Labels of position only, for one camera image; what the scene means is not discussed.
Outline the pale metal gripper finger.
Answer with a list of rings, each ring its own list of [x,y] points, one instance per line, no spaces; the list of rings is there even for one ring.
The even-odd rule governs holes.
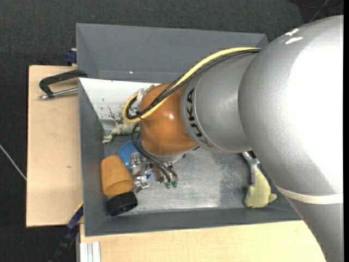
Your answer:
[[[138,174],[133,175],[133,192],[139,193],[143,189],[149,188],[149,179],[151,178],[150,174]]]
[[[141,154],[132,153],[130,156],[130,168],[133,175],[144,175],[146,163]]]

